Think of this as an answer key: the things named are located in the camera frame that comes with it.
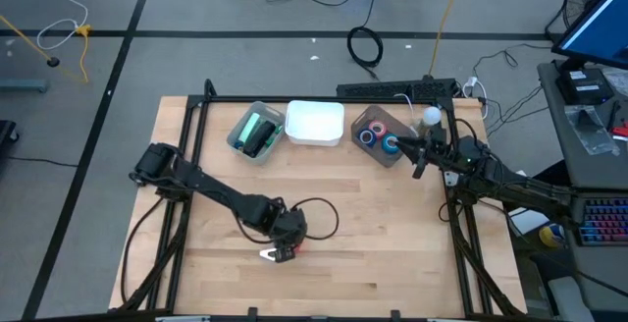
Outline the black computer monitor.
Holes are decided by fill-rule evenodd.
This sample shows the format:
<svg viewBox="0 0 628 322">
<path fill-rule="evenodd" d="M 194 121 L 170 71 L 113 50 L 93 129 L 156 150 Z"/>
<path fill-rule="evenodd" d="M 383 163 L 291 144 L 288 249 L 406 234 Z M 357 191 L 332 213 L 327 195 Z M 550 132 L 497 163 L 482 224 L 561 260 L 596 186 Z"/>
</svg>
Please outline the black computer monitor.
<svg viewBox="0 0 628 322">
<path fill-rule="evenodd" d="M 567 0 L 565 18 L 554 53 L 628 70 L 628 0 Z"/>
</svg>

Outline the black mini computer box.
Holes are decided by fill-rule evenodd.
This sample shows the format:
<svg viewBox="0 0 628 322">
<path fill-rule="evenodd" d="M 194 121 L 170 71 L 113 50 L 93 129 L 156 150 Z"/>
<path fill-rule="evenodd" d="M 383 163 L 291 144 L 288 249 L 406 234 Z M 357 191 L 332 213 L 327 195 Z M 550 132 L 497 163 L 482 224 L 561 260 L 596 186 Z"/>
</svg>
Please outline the black mini computer box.
<svg viewBox="0 0 628 322">
<path fill-rule="evenodd" d="M 614 96 L 600 69 L 563 71 L 556 83 L 567 105 L 600 105 Z"/>
</svg>

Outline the black aluminium table frame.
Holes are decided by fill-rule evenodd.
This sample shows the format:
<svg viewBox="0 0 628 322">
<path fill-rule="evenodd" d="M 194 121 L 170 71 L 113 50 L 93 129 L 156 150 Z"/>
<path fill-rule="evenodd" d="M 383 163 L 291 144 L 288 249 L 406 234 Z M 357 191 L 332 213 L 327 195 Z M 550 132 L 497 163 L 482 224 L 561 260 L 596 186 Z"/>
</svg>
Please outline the black aluminium table frame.
<svg viewBox="0 0 628 322">
<path fill-rule="evenodd" d="M 169 309 L 212 319 L 244 315 L 462 318 L 497 312 L 466 259 L 456 252 L 445 211 L 442 172 L 420 179 L 406 159 L 386 168 L 350 139 L 338 146 L 284 139 L 262 165 L 232 151 L 227 136 L 249 96 L 165 96 L 153 139 L 174 142 L 187 131 L 187 155 L 220 181 L 245 193 L 302 202 L 310 238 L 296 257 L 274 263 L 262 242 L 240 230 L 233 215 L 196 195 L 181 253 L 167 264 L 155 301 L 140 310 Z"/>
</svg>

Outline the backlit rainbow keyboard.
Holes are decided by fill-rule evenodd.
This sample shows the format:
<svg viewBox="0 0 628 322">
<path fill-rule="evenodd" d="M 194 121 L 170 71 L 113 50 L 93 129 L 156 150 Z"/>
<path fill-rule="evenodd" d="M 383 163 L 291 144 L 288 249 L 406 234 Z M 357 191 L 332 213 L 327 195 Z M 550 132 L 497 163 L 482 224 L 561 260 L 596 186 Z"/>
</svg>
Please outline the backlit rainbow keyboard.
<svg viewBox="0 0 628 322">
<path fill-rule="evenodd" d="M 587 198 L 578 230 L 581 245 L 628 245 L 628 197 Z"/>
</svg>

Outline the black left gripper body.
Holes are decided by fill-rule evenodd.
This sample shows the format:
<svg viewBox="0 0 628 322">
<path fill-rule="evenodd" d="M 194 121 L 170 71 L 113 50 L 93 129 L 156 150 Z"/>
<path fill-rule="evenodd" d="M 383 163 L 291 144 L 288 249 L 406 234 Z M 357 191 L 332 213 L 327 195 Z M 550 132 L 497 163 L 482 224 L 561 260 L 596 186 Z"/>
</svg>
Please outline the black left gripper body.
<svg viewBox="0 0 628 322">
<path fill-rule="evenodd" d="M 294 259 L 306 233 L 307 223 L 301 209 L 281 214 L 270 232 L 274 247 L 266 251 L 266 258 L 276 263 Z"/>
</svg>

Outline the grey metal cart base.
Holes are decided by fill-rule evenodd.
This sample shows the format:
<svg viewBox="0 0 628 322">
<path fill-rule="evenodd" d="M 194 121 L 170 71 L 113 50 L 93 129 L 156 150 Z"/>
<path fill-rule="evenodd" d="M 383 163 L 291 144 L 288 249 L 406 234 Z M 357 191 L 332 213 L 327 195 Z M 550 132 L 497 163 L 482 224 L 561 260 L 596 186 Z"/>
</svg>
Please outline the grey metal cart base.
<svg viewBox="0 0 628 322">
<path fill-rule="evenodd" d="M 46 80 L 31 79 L 0 79 L 0 91 L 37 91 L 45 93 L 48 90 Z"/>
</svg>

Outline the grey chair seat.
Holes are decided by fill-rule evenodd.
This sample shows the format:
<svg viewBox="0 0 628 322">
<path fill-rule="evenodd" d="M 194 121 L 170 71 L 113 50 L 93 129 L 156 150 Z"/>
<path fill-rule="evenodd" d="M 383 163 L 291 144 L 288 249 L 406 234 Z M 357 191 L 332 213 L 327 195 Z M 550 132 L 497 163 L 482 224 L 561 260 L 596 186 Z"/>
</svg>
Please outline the grey chair seat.
<svg viewBox="0 0 628 322">
<path fill-rule="evenodd" d="M 585 305 L 580 288 L 572 277 L 548 282 L 557 307 L 558 317 L 568 322 L 595 322 L 591 310 Z"/>
</svg>

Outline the brown translucent plastic bin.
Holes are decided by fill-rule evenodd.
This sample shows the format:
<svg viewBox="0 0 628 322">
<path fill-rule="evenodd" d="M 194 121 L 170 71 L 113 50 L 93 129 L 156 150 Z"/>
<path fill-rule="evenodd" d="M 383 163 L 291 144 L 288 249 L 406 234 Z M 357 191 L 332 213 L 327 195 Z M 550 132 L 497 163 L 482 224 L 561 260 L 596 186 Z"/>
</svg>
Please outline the brown translucent plastic bin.
<svg viewBox="0 0 628 322">
<path fill-rule="evenodd" d="M 378 138 L 373 147 L 364 146 L 357 139 L 358 133 L 363 129 L 368 129 L 369 124 L 373 120 L 383 122 L 387 127 L 387 134 L 394 134 L 397 138 L 400 136 L 414 136 L 414 132 L 408 125 L 378 105 L 368 106 L 351 124 L 351 139 L 353 143 L 380 165 L 390 168 L 401 158 L 402 153 L 399 150 L 397 154 L 387 154 L 383 150 L 381 142 L 386 134 L 382 138 Z"/>
</svg>

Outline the long black stapler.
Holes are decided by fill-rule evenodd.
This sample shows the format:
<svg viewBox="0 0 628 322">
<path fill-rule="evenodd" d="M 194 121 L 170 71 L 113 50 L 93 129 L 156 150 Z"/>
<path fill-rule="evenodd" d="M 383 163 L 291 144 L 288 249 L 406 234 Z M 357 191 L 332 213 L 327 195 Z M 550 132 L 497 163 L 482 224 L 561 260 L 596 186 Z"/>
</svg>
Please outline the long black stapler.
<svg viewBox="0 0 628 322">
<path fill-rule="evenodd" d="M 276 125 L 274 123 L 270 121 L 262 123 L 246 140 L 243 153 L 251 158 L 255 158 L 275 130 Z"/>
</svg>

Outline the mint green stapler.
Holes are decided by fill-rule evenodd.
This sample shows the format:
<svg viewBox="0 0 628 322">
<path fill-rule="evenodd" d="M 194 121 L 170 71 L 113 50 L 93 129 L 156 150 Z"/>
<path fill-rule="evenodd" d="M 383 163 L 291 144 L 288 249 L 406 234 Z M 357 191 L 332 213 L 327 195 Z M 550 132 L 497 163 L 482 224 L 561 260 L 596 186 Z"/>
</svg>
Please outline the mint green stapler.
<svg viewBox="0 0 628 322">
<path fill-rule="evenodd" d="M 259 119 L 260 115 L 258 113 L 252 113 L 244 124 L 237 140 L 246 143 L 251 133 L 254 131 Z"/>
</svg>

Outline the white bulb brass lamp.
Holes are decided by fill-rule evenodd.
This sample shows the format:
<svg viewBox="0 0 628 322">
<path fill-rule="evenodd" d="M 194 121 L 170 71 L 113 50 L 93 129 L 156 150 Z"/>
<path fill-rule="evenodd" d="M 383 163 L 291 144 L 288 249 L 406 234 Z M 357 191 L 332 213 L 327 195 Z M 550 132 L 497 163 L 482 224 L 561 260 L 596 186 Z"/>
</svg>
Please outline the white bulb brass lamp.
<svg viewBox="0 0 628 322">
<path fill-rule="evenodd" d="M 441 120 L 441 110 L 438 107 L 430 106 L 425 108 L 422 116 L 413 122 L 412 129 L 418 137 L 424 137 Z"/>
</svg>

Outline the white power adapter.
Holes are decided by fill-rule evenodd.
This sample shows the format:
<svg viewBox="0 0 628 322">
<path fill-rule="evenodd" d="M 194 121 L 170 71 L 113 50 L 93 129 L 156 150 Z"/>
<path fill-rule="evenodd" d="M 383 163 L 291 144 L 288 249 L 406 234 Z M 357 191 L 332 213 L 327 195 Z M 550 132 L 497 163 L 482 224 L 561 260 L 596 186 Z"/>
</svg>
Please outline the white power adapter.
<svg viewBox="0 0 628 322">
<path fill-rule="evenodd" d="M 487 106 L 488 93 L 482 82 L 477 77 L 469 77 L 467 82 L 461 87 L 462 95 L 465 98 L 473 98 L 473 91 L 478 88 L 481 92 L 477 99 L 480 101 L 483 107 L 482 119 L 486 120 L 488 117 L 489 109 Z"/>
</svg>

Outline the yellow and blue roll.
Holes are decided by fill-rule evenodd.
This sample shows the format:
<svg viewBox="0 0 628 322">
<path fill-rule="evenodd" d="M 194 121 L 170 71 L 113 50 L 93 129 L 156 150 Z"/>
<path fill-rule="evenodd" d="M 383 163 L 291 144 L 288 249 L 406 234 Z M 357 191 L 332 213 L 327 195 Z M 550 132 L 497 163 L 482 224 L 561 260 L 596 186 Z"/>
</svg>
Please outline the yellow and blue roll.
<svg viewBox="0 0 628 322">
<path fill-rule="evenodd" d="M 564 230 L 560 225 L 548 224 L 539 229 L 540 241 L 552 248 L 563 247 L 565 244 Z"/>
</svg>

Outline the tall black perforated box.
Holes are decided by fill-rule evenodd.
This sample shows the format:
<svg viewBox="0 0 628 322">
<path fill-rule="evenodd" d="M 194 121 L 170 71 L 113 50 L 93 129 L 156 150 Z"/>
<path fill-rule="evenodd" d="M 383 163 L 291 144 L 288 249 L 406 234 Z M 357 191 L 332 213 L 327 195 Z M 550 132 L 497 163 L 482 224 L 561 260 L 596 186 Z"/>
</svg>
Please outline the tall black perforated box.
<svg viewBox="0 0 628 322">
<path fill-rule="evenodd" d="M 433 79 L 428 76 L 410 86 L 415 101 L 437 98 L 451 98 L 457 88 L 455 79 Z"/>
</svg>

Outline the clear plastic bag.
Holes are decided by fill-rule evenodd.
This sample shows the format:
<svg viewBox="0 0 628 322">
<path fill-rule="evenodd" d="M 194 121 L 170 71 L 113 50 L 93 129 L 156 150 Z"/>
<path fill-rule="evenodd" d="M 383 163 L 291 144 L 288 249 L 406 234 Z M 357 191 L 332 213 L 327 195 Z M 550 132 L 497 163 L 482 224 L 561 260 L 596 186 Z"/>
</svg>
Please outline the clear plastic bag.
<svg viewBox="0 0 628 322">
<path fill-rule="evenodd" d="M 589 155 L 611 153 L 618 156 L 620 154 L 619 147 L 602 124 L 594 106 L 567 105 L 564 107 L 564 113 Z"/>
</svg>

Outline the grey plastic bin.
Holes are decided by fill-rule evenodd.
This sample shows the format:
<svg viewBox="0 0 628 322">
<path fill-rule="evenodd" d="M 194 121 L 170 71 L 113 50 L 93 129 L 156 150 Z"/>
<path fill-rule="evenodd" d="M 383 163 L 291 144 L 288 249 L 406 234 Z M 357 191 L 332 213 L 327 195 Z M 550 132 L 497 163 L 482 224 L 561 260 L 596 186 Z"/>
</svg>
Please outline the grey plastic bin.
<svg viewBox="0 0 628 322">
<path fill-rule="evenodd" d="M 237 138 L 238 138 L 242 128 L 244 127 L 244 124 L 246 123 L 246 121 L 248 120 L 249 116 L 252 113 L 258 113 L 260 115 L 260 119 L 259 119 L 259 121 L 258 121 L 258 123 L 257 123 L 257 125 L 256 125 L 256 127 L 254 129 L 254 131 L 262 123 L 264 123 L 265 121 L 270 121 L 270 122 L 274 123 L 276 125 L 276 127 L 277 126 L 283 126 L 283 129 L 282 129 L 280 134 L 272 134 L 270 136 L 270 137 L 272 137 L 272 136 L 276 137 L 276 141 L 273 144 L 273 146 L 267 147 L 266 144 L 265 144 L 255 158 L 251 158 L 251 157 L 247 156 L 246 154 L 243 153 L 243 150 L 239 151 L 239 150 L 235 149 L 235 143 L 238 141 Z M 271 106 L 269 106 L 266 103 L 263 103 L 261 101 L 255 101 L 248 107 L 248 109 L 243 114 L 243 116 L 238 120 L 236 125 L 232 128 L 231 132 L 229 133 L 229 135 L 227 137 L 227 144 L 229 145 L 231 150 L 233 150 L 236 154 L 238 154 L 241 157 L 243 157 L 249 163 L 254 164 L 254 165 L 263 165 L 268 160 L 268 158 L 271 156 L 273 151 L 278 147 L 280 141 L 282 140 L 282 138 L 283 138 L 283 136 L 285 134 L 285 128 L 284 128 L 285 120 L 286 120 L 286 116 L 283 113 L 281 113 L 280 111 L 272 108 Z"/>
</svg>

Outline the grey desk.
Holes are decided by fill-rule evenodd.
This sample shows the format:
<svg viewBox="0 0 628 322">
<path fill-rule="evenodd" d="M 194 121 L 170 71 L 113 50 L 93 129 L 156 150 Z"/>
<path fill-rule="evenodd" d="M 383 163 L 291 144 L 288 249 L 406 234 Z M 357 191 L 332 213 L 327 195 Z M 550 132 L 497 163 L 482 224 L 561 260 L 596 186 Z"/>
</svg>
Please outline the grey desk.
<svg viewBox="0 0 628 322">
<path fill-rule="evenodd" d="M 620 153 L 590 155 L 572 130 L 564 114 L 565 102 L 556 82 L 560 63 L 537 67 L 563 159 L 536 175 L 539 180 L 570 185 L 591 197 L 628 199 L 628 148 Z M 624 245 L 581 245 L 569 233 L 567 242 L 575 268 L 628 293 L 628 243 Z M 584 278 L 578 280 L 587 307 L 598 322 L 628 322 L 628 297 L 619 295 Z"/>
</svg>

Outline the white paper sheet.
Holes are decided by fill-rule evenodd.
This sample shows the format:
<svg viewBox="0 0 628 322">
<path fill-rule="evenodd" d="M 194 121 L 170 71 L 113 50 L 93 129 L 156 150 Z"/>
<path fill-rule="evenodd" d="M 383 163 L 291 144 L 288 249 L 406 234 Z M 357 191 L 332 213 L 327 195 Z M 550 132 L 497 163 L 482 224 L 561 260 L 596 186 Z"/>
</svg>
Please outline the white paper sheet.
<svg viewBox="0 0 628 322">
<path fill-rule="evenodd" d="M 508 212 L 512 226 L 519 235 L 527 234 L 544 224 L 550 219 L 541 212 L 526 208 L 517 208 Z"/>
</svg>

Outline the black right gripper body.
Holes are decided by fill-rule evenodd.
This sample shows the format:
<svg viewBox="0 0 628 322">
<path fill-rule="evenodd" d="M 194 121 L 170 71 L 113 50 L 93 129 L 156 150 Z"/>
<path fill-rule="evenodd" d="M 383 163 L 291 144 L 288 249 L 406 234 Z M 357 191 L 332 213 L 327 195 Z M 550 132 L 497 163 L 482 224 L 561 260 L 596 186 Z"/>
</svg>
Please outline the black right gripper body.
<svg viewBox="0 0 628 322">
<path fill-rule="evenodd" d="M 433 126 L 425 138 L 430 145 L 424 148 L 424 158 L 414 162 L 415 170 L 413 179 L 420 179 L 428 164 L 437 166 L 440 170 L 449 171 L 452 169 L 450 158 L 450 146 L 446 143 L 447 132 L 441 126 Z"/>
</svg>

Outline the long black perforated box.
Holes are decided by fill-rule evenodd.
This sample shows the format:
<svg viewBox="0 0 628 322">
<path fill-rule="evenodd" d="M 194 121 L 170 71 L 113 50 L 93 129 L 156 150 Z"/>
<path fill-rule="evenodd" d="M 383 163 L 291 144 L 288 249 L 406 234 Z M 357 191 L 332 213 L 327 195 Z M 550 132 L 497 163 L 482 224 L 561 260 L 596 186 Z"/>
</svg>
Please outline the long black perforated box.
<svg viewBox="0 0 628 322">
<path fill-rule="evenodd" d="M 373 82 L 339 84 L 338 97 L 389 98 L 396 94 L 406 94 L 411 84 L 408 82 Z"/>
</svg>

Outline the white plastic bin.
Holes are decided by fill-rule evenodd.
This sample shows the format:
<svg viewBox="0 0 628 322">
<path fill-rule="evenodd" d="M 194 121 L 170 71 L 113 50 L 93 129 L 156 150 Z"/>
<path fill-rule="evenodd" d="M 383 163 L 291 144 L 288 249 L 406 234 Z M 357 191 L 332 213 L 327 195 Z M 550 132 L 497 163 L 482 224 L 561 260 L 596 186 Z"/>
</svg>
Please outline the white plastic bin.
<svg viewBox="0 0 628 322">
<path fill-rule="evenodd" d="M 288 104 L 285 132 L 299 145 L 337 146 L 344 131 L 344 106 L 337 102 L 293 100 Z"/>
</svg>

